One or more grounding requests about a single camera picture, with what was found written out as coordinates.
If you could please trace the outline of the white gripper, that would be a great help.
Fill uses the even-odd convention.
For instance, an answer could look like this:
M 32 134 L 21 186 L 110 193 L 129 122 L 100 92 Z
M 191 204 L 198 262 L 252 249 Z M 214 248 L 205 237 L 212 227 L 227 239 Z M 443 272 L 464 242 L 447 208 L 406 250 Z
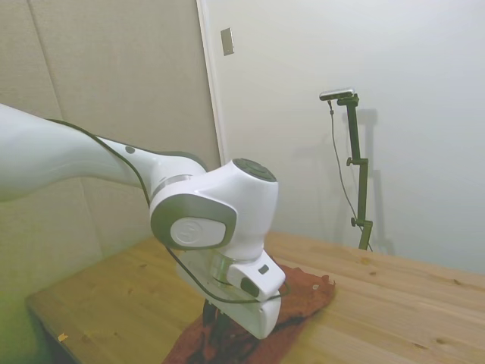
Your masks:
M 213 324 L 214 342 L 224 339 L 230 318 L 258 339 L 273 331 L 280 314 L 283 270 L 266 252 L 256 259 L 234 260 L 217 251 L 189 251 L 179 260 L 177 274 L 205 298 L 202 327 L 208 341 Z

